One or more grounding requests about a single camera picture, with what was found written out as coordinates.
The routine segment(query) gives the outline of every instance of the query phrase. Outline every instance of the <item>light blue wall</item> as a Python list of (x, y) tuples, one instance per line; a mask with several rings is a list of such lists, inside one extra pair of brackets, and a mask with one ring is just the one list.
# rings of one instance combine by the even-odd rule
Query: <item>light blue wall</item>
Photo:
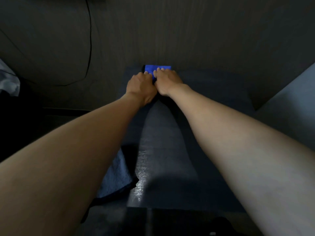
[(315, 150), (315, 63), (264, 104), (256, 118)]

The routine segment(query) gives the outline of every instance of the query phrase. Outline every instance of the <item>blue cloth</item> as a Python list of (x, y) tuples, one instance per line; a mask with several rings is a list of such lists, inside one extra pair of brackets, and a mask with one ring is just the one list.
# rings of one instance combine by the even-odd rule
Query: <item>blue cloth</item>
[(171, 66), (167, 66), (167, 65), (151, 65), (151, 64), (146, 64), (146, 66), (144, 67), (144, 71), (148, 71), (149, 74), (152, 74), (152, 80), (153, 83), (155, 83), (156, 78), (153, 75), (153, 71), (155, 71), (157, 68), (164, 68), (164, 69), (172, 69)]
[(108, 168), (96, 197), (103, 198), (113, 194), (114, 192), (131, 184), (132, 181), (133, 178), (129, 173), (124, 154), (120, 149), (113, 160), (112, 165)]

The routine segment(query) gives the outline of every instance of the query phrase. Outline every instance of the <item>person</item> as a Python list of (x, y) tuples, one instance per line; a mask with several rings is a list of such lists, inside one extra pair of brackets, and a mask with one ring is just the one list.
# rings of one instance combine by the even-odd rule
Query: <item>person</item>
[(1, 235), (70, 235), (127, 126), (157, 91), (187, 117), (196, 140), (264, 235), (315, 235), (315, 153), (212, 101), (175, 71), (134, 75), (126, 94), (38, 139), (0, 164)]

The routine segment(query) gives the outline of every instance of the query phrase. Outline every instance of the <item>person's left arm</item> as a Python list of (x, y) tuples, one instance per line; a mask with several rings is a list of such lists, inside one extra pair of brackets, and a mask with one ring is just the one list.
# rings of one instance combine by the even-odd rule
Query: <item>person's left arm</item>
[(156, 93), (152, 75), (134, 75), (121, 99), (53, 130), (2, 162), (1, 235), (73, 233), (129, 122)]

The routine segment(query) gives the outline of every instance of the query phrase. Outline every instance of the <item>power cord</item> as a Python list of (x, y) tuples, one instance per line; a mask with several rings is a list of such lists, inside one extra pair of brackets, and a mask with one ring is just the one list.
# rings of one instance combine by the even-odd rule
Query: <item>power cord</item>
[[(89, 71), (89, 68), (90, 68), (90, 63), (91, 63), (91, 55), (92, 55), (92, 21), (91, 21), (91, 12), (90, 12), (90, 7), (89, 7), (89, 3), (88, 3), (88, 0), (85, 0), (85, 3), (86, 3), (86, 7), (88, 9), (88, 12), (89, 12), (89, 20), (90, 20), (90, 54), (89, 54), (89, 61), (88, 61), (88, 67), (86, 68), (86, 72), (85, 72), (85, 76), (82, 78), (82, 79), (78, 79), (74, 82), (71, 82), (71, 83), (68, 83), (68, 84), (55, 84), (55, 85), (46, 85), (46, 86), (52, 86), (52, 87), (66, 87), (66, 86), (69, 86), (71, 84), (75, 84), (75, 83), (78, 83), (79, 81), (82, 81), (83, 79), (86, 78), (86, 76), (88, 75), (88, 71)], [(9, 39), (9, 41), (18, 49), (18, 51), (24, 56), (26, 57), (30, 62), (32, 62), (18, 47), (17, 45), (0, 29), (0, 31)], [(10, 75), (13, 75), (13, 76), (16, 76), (12, 73), (9, 73), (3, 69), (0, 69), (0, 71), (2, 72), (5, 72), (7, 74), (10, 74)], [(38, 84), (38, 83), (35, 83), (34, 81), (32, 80), (29, 80), (29, 79), (25, 79), (23, 78), (24, 80), (30, 82), (30, 83), (33, 83), (33, 84)]]

